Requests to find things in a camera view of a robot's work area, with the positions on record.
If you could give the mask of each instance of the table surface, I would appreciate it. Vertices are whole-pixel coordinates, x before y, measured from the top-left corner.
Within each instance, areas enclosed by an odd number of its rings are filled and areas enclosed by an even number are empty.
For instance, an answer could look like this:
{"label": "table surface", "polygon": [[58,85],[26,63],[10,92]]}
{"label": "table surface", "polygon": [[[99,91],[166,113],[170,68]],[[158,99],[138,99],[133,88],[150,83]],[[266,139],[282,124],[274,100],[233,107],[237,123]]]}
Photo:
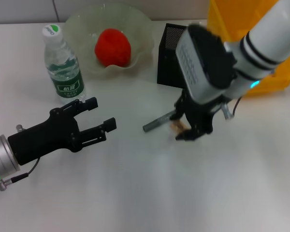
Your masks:
{"label": "table surface", "polygon": [[[79,153],[44,156],[0,192],[0,231],[290,232],[290,87],[243,99],[230,122],[219,112],[214,132],[195,142],[176,142],[169,125],[143,133],[181,92],[156,84],[165,23],[155,22],[152,59],[117,77],[85,77],[99,108],[77,117],[80,129],[115,117],[117,130]],[[43,25],[0,25],[0,135],[60,105],[44,67]]]}

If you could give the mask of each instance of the glass bowl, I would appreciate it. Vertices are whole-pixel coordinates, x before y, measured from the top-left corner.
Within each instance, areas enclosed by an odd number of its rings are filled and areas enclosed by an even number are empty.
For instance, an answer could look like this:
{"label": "glass bowl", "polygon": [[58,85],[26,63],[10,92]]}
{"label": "glass bowl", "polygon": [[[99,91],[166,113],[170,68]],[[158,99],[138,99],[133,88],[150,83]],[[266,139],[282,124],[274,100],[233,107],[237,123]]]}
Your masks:
{"label": "glass bowl", "polygon": [[[131,44],[131,60],[127,67],[103,66],[94,49],[99,35],[108,28],[125,34]],[[72,15],[63,26],[63,36],[78,57],[82,69],[102,73],[110,69],[129,69],[154,47],[152,21],[141,11],[122,3],[86,7]]]}

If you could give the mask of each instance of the green label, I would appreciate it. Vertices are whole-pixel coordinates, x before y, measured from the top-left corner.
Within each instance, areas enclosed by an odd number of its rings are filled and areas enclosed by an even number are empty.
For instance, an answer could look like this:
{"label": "green label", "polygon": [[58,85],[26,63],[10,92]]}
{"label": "green label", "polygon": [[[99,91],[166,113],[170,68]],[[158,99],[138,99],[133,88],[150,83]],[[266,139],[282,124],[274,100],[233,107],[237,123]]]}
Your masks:
{"label": "green label", "polygon": [[74,98],[84,90],[84,82],[81,71],[68,81],[53,80],[57,94],[63,98]]}

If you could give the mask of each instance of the bottle cap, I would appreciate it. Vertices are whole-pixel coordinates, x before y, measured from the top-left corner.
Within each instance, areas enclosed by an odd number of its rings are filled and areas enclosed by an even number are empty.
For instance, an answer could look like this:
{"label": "bottle cap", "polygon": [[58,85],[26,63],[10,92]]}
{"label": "bottle cap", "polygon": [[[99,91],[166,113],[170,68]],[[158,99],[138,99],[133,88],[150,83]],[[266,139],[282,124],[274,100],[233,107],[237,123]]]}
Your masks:
{"label": "bottle cap", "polygon": [[44,26],[42,33],[45,44],[58,44],[63,40],[62,30],[57,24]]}

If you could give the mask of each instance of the yellow bin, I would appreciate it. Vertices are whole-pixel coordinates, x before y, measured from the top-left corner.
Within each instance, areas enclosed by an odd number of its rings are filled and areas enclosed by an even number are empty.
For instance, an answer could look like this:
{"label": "yellow bin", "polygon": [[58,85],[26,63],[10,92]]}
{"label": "yellow bin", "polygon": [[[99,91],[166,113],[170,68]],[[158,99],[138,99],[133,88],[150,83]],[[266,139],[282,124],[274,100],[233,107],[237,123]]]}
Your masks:
{"label": "yellow bin", "polygon": [[[207,28],[223,41],[238,41],[252,29],[278,0],[210,0]],[[248,92],[263,94],[290,85],[290,58]]]}

